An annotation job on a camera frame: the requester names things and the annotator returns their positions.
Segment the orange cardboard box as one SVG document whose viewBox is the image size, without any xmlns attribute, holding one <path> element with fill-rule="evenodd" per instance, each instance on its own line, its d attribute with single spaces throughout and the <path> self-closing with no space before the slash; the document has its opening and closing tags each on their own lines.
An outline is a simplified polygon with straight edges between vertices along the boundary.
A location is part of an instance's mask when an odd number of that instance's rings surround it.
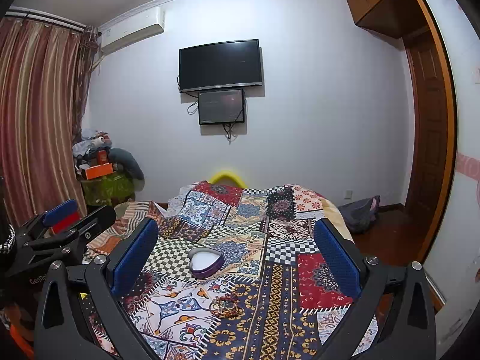
<svg viewBox="0 0 480 360">
<path fill-rule="evenodd" d="M 91 166 L 85 169 L 86 180 L 92 180 L 103 176 L 108 176 L 114 172 L 111 163 L 105 163 L 97 166 Z"/>
</svg>

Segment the wooden overhead cabinet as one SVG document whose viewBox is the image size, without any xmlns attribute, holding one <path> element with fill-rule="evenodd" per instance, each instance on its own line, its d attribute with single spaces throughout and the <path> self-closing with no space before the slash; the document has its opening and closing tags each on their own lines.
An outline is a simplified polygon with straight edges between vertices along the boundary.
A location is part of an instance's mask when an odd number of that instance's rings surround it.
<svg viewBox="0 0 480 360">
<path fill-rule="evenodd" d="M 355 24 L 391 38 L 426 26 L 417 0 L 347 0 Z"/>
</svg>

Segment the small black wall monitor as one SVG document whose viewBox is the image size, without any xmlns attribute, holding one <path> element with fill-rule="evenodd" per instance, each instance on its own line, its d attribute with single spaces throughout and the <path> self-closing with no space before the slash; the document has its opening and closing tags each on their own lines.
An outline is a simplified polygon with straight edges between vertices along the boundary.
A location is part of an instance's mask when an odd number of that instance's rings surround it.
<svg viewBox="0 0 480 360">
<path fill-rule="evenodd" d="M 241 88 L 199 93 L 200 125 L 227 125 L 245 122 L 245 96 Z"/>
</svg>

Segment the yellow object behind bed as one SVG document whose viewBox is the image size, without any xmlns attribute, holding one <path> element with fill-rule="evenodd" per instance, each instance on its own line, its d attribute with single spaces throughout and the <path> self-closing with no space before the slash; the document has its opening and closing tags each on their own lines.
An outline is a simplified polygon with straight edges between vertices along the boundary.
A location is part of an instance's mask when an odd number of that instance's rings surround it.
<svg viewBox="0 0 480 360">
<path fill-rule="evenodd" d="M 228 185 L 240 189 L 247 189 L 246 182 L 238 174 L 229 170 L 216 172 L 208 182 L 214 185 Z"/>
</svg>

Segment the white sliding wardrobe door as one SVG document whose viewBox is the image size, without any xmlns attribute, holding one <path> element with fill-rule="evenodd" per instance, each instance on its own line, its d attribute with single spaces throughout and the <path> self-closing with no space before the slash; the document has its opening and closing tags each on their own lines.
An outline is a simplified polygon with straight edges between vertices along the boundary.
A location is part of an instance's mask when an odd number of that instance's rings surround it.
<svg viewBox="0 0 480 360">
<path fill-rule="evenodd" d="M 445 45 L 456 98 L 450 197 L 425 270 L 446 303 L 436 315 L 437 356 L 448 352 L 479 304 L 479 36 L 456 0 L 425 0 Z"/>
</svg>

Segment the large black wall television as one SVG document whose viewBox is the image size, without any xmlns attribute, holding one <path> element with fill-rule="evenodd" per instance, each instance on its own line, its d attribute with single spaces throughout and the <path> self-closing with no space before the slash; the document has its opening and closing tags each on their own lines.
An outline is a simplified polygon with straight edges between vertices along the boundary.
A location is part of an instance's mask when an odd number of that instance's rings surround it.
<svg viewBox="0 0 480 360">
<path fill-rule="evenodd" d="M 179 90 L 262 86 L 260 41 L 223 41 L 179 50 Z"/>
</svg>

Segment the striped orange blanket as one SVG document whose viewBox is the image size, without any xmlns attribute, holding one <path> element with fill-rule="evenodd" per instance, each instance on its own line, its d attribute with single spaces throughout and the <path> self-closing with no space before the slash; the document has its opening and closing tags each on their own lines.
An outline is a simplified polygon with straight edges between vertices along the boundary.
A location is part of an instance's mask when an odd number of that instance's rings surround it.
<svg viewBox="0 0 480 360">
<path fill-rule="evenodd" d="M 156 202 L 126 202 L 117 205 L 115 213 L 114 224 L 87 244 L 83 264 L 90 263 L 99 254 L 109 255 L 134 232 L 143 219 L 154 219 L 157 225 L 161 225 L 167 211 Z"/>
</svg>

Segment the grey stuffed cushion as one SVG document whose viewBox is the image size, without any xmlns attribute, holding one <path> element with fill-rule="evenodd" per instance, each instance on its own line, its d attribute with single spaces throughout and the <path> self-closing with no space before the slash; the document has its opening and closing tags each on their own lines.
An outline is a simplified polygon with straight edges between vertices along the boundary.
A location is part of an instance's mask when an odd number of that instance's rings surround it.
<svg viewBox="0 0 480 360">
<path fill-rule="evenodd" d="M 111 148 L 108 159 L 114 164 L 120 164 L 124 171 L 135 180 L 145 180 L 145 176 L 134 156 L 127 150 Z"/>
</svg>

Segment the red box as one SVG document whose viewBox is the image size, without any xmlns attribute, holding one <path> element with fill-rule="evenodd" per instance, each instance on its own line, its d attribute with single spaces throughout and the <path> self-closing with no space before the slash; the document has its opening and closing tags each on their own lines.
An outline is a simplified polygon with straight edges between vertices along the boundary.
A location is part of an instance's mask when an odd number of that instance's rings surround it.
<svg viewBox="0 0 480 360">
<path fill-rule="evenodd" d="M 65 218 L 61 219 L 58 223 L 51 227 L 52 233 L 59 234 L 68 230 L 73 224 L 80 220 L 80 214 L 78 211 L 71 213 Z"/>
</svg>

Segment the green patterned covered stand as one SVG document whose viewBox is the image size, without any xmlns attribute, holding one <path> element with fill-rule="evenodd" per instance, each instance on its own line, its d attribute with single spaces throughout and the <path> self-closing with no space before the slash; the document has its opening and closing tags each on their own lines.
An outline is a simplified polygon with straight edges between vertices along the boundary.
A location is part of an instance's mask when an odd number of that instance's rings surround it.
<svg viewBox="0 0 480 360">
<path fill-rule="evenodd" d="M 116 206 L 135 199 L 134 183 L 124 173 L 114 172 L 80 183 L 88 206 Z"/>
</svg>

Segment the colourful patchwork bed cover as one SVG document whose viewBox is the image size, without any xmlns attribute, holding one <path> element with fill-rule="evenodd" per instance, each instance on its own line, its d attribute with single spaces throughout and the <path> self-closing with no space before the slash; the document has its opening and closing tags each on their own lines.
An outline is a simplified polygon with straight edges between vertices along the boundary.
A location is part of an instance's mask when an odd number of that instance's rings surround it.
<svg viewBox="0 0 480 360">
<path fill-rule="evenodd" d="M 159 359 L 310 359 L 352 304 L 313 239 L 323 218 L 349 236 L 319 193 L 203 181 L 163 209 L 156 245 L 120 299 Z M 197 280 L 187 254 L 201 247 L 224 265 Z"/>
</svg>

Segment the white wall air conditioner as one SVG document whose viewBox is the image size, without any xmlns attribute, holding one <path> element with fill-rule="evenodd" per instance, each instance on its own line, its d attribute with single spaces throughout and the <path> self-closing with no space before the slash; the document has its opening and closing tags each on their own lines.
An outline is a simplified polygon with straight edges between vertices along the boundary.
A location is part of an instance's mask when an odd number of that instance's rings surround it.
<svg viewBox="0 0 480 360">
<path fill-rule="evenodd" d="M 165 13 L 161 7 L 153 7 L 112 25 L 101 31 L 101 51 L 110 55 L 134 43 L 164 32 Z"/>
</svg>

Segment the dark bag on floor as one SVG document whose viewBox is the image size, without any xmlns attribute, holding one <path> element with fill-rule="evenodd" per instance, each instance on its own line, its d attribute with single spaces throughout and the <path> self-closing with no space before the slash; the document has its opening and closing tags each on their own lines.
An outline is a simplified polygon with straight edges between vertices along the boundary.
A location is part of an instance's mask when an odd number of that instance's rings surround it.
<svg viewBox="0 0 480 360">
<path fill-rule="evenodd" d="M 351 233 L 364 233 L 375 222 L 380 196 L 362 199 L 338 207 L 347 229 Z"/>
</svg>

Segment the purple heart-shaped tin box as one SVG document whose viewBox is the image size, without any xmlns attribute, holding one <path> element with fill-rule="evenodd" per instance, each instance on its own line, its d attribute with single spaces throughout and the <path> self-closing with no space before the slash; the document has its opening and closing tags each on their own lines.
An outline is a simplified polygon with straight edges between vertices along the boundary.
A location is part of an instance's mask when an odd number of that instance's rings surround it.
<svg viewBox="0 0 480 360">
<path fill-rule="evenodd" d="M 189 269 L 193 278 L 202 280 L 216 274 L 224 265 L 221 252 L 211 248 L 194 248 L 187 254 Z"/>
</svg>

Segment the striped red curtain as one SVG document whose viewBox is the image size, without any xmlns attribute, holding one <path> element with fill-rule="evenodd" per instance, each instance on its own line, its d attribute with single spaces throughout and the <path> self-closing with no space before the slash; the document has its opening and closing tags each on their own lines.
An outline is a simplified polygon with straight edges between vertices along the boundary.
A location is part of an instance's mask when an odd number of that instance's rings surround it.
<svg viewBox="0 0 480 360">
<path fill-rule="evenodd" d="M 70 198 L 86 213 L 72 147 L 97 51 L 96 28 L 1 20 L 1 171 L 14 226 Z"/>
</svg>

